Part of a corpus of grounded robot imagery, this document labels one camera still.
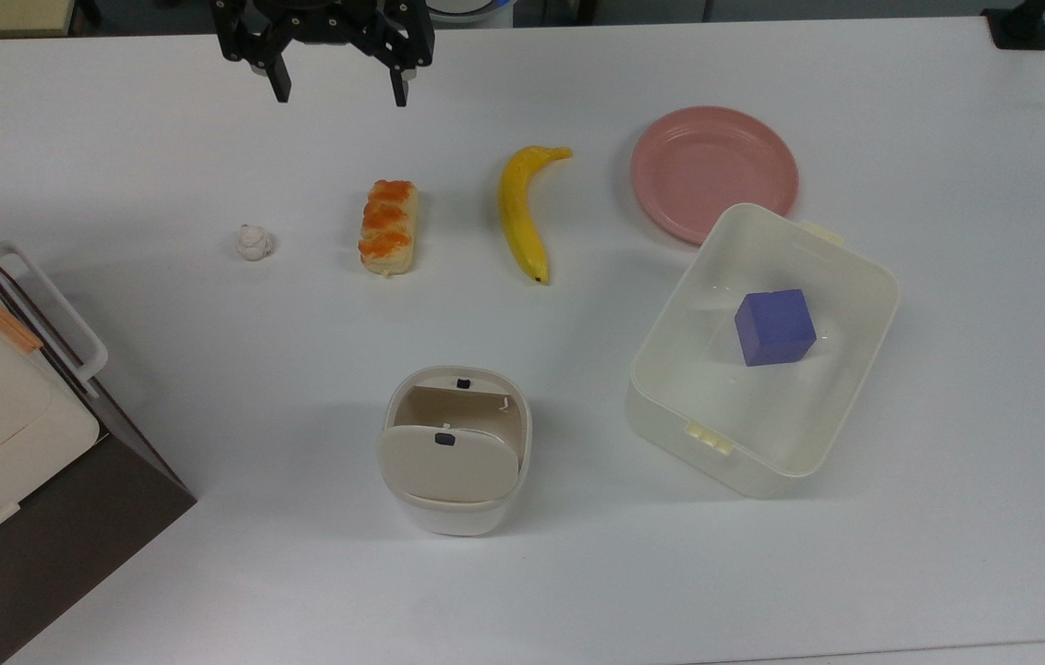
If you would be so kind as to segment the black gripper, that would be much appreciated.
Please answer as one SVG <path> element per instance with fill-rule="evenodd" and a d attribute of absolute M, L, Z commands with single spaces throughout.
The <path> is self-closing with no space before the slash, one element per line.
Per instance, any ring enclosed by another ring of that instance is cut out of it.
<path fill-rule="evenodd" d="M 413 68 L 428 67 L 436 35 L 424 1 L 214 1 L 223 55 L 264 70 L 274 98 L 288 104 L 291 42 L 348 43 L 390 68 L 393 97 L 405 108 Z"/>

